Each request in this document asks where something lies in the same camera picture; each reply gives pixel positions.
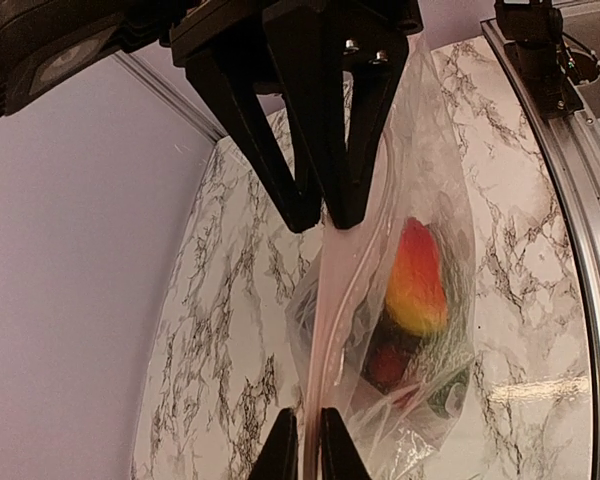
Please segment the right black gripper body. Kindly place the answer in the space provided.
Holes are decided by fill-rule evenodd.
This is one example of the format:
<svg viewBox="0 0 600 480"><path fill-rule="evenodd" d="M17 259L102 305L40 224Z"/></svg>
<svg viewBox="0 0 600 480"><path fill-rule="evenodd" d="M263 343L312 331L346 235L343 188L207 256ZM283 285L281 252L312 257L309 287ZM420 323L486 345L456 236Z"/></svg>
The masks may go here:
<svg viewBox="0 0 600 480"><path fill-rule="evenodd" d="M0 1L0 118L90 65L154 42L176 65L270 1Z"/></svg>

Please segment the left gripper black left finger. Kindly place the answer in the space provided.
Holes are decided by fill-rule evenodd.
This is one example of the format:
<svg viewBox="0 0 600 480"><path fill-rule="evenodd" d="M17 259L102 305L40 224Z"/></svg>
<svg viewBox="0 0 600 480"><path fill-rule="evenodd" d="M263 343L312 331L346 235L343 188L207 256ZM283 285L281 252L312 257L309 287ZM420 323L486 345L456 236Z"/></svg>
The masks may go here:
<svg viewBox="0 0 600 480"><path fill-rule="evenodd" d="M298 479L298 428L292 408L282 409L248 476L249 480Z"/></svg>

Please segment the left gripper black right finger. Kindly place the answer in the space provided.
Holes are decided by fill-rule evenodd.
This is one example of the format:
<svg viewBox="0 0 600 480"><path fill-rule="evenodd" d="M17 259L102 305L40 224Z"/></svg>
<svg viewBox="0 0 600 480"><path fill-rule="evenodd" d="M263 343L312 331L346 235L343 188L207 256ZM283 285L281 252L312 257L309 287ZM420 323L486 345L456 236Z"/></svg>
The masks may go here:
<svg viewBox="0 0 600 480"><path fill-rule="evenodd" d="M371 479L339 411L334 407L321 411L320 449L323 479Z"/></svg>

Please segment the clear zip top bag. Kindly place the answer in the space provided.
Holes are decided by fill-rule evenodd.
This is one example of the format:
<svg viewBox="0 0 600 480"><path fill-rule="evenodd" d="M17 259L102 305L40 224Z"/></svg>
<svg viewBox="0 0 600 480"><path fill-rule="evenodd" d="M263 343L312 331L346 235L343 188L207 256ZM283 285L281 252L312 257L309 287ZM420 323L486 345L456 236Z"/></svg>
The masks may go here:
<svg viewBox="0 0 600 480"><path fill-rule="evenodd" d="M461 155L431 50L410 53L382 131L361 224L323 229L286 311L302 385L301 476L335 462L332 413L353 459L400 479L460 417L473 361L475 240Z"/></svg>

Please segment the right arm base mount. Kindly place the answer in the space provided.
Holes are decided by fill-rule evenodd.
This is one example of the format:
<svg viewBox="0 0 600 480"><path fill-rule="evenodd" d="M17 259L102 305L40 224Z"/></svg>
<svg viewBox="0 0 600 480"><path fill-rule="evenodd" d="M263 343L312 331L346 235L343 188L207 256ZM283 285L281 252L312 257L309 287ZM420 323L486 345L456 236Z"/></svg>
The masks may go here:
<svg viewBox="0 0 600 480"><path fill-rule="evenodd" d="M545 120L584 109L576 88L600 76L596 52L564 31L551 1L494 2L505 53Z"/></svg>

